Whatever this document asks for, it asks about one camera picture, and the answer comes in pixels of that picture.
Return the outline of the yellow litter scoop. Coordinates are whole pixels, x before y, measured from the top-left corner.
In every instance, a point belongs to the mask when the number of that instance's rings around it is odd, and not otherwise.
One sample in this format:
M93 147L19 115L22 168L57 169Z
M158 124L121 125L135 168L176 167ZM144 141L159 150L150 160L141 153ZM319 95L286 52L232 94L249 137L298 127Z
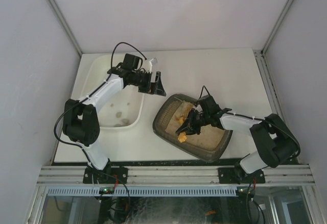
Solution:
M192 132L189 135L194 135L195 131L193 128L193 123L194 123L194 118L196 117L195 115L195 109L194 108L189 108L186 109L181 116L175 115L175 121L178 122L178 124L181 126L185 121L190 123L190 128L192 129ZM178 135L178 141L183 143L187 140L187 136L185 133L181 133Z

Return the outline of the dark grey litter box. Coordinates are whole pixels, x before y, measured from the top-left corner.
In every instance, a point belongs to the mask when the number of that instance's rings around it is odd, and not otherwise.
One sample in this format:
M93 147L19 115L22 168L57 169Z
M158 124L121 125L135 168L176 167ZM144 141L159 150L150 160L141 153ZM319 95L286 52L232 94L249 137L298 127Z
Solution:
M180 142L176 134L176 130L181 126L178 119L183 117L195 102L196 99L184 94L170 96L155 116L153 132L178 149L211 163L219 160L223 155L229 145L232 131L207 125L201 128L201 134L187 135L186 141Z

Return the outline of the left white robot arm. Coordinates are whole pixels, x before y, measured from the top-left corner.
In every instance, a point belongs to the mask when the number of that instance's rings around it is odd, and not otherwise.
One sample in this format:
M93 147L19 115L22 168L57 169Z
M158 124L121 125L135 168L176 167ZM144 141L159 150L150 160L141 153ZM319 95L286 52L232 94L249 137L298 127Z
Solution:
M83 151L89 164L97 170L104 170L109 164L99 142L98 114L101 109L127 86L137 87L139 93L166 96L161 72L154 71L157 59L149 59L147 69L142 68L144 60L145 58L126 54L122 62L110 67L105 79L91 93L79 99L69 99L64 105L64 135L70 139L70 144Z

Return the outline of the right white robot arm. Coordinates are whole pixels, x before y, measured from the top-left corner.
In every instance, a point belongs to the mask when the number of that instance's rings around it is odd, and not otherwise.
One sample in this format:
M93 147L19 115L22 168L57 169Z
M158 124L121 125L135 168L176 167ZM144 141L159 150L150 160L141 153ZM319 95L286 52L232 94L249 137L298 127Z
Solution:
M196 101L176 134L199 135L207 125L252 137L256 151L240 160L236 166L240 173L249 175L266 167L276 168L300 154L297 139L277 114L260 119L232 113L230 108L220 108L211 95Z

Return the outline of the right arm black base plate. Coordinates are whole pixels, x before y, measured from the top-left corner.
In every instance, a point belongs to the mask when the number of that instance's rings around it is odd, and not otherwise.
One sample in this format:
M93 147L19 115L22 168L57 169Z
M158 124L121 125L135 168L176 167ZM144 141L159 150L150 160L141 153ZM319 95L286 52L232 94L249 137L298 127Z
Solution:
M218 168L220 184L249 184L256 180L259 184L266 183L264 172L260 169L253 173L246 173L241 168L220 167Z

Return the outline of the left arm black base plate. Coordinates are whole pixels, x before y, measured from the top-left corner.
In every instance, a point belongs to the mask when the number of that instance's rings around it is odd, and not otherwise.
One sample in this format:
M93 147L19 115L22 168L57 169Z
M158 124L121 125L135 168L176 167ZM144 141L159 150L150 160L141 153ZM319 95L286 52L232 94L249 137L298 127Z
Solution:
M96 169L92 164L88 164L84 171L84 184L115 184L127 183L128 168L123 166L112 166L109 161L104 169Z

